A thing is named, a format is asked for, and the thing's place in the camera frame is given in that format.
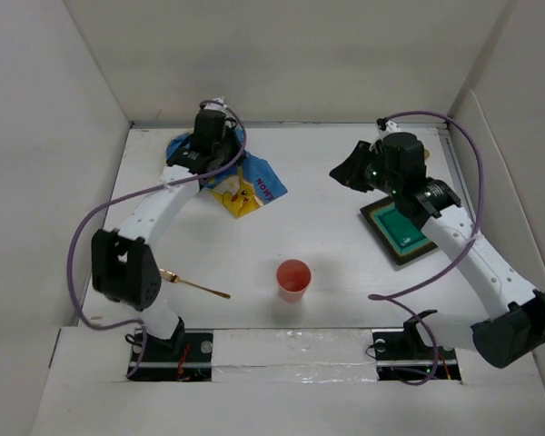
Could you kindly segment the blue Pikachu placemat cloth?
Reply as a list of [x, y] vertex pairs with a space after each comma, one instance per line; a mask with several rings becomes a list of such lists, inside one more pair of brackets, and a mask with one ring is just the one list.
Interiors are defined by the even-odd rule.
[[254, 212], [288, 192], [268, 162], [249, 152], [235, 166], [200, 181], [200, 185], [235, 218]]

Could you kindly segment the green square ceramic plate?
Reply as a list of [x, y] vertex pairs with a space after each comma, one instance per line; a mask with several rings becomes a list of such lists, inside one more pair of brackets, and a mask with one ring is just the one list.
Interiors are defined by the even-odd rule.
[[390, 197], [362, 207], [360, 214], [392, 262], [398, 267], [437, 249], [435, 243], [396, 209]]

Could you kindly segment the pink plastic cup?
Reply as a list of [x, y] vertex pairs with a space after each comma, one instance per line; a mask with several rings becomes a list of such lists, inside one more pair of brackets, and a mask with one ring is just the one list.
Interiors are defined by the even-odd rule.
[[276, 271], [279, 295], [286, 302], [298, 302], [310, 286], [312, 272], [303, 261], [289, 259]]

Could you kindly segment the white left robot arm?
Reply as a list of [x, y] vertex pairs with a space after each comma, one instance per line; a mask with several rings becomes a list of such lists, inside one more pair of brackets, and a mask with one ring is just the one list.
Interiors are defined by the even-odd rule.
[[183, 323], [161, 296], [154, 248], [183, 206], [242, 158], [245, 136], [236, 133], [238, 125], [224, 103], [204, 103], [192, 133], [166, 159], [159, 188], [121, 224], [97, 231], [91, 241], [94, 290], [134, 309], [154, 338], [154, 351], [168, 361], [183, 352], [184, 338], [178, 332]]

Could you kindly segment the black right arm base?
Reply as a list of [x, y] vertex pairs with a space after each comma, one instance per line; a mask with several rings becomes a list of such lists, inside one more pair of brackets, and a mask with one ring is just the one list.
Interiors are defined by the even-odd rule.
[[434, 381], [462, 381], [456, 351], [440, 347], [435, 358], [434, 348], [420, 336], [419, 320], [431, 314], [434, 310], [420, 312], [401, 327], [372, 329], [372, 343], [365, 354], [375, 362], [379, 382], [418, 384], [429, 376]]

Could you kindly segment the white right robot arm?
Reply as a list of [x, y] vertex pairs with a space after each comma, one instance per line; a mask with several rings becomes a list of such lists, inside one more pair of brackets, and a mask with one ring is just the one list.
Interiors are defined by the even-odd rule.
[[447, 255], [487, 313], [484, 321], [463, 321], [430, 312], [432, 332], [417, 326], [401, 336], [407, 354], [423, 357], [436, 340], [444, 347], [474, 350], [502, 369], [545, 343], [545, 291], [511, 268], [479, 233], [449, 185], [427, 175], [424, 146], [416, 135], [398, 132], [373, 144], [360, 141], [330, 176], [355, 191], [388, 194], [396, 209]]

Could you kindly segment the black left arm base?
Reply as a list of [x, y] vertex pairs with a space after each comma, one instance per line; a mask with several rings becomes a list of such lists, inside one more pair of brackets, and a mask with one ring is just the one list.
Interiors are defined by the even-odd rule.
[[176, 354], [149, 342], [131, 382], [210, 382], [212, 380], [213, 331], [188, 330]]

